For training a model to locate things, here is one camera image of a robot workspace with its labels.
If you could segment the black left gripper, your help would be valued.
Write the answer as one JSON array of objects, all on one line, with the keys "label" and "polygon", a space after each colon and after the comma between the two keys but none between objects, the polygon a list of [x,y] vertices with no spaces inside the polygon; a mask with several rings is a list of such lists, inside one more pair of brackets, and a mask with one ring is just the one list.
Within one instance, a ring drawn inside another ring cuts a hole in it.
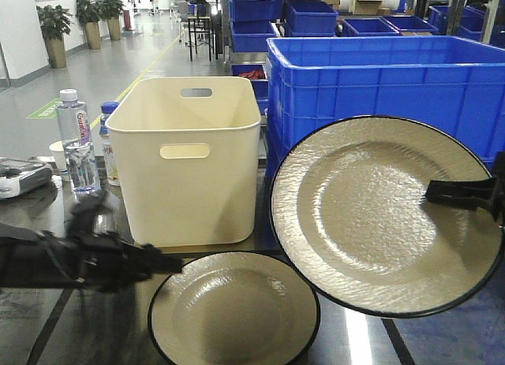
[{"label": "black left gripper", "polygon": [[107,193],[92,192],[71,210],[64,237],[1,224],[1,286],[15,289],[94,289],[116,292],[153,274],[180,274],[182,260],[117,233],[97,234],[95,218]]}]

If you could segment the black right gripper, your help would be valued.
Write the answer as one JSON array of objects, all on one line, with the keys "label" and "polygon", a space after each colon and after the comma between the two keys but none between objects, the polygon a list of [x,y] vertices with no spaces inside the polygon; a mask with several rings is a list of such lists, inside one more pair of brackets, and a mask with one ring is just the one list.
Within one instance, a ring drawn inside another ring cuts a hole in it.
[{"label": "black right gripper", "polygon": [[504,219],[504,157],[498,151],[492,164],[492,177],[480,181],[430,181],[425,198],[430,203],[475,210],[491,210],[495,221]]}]

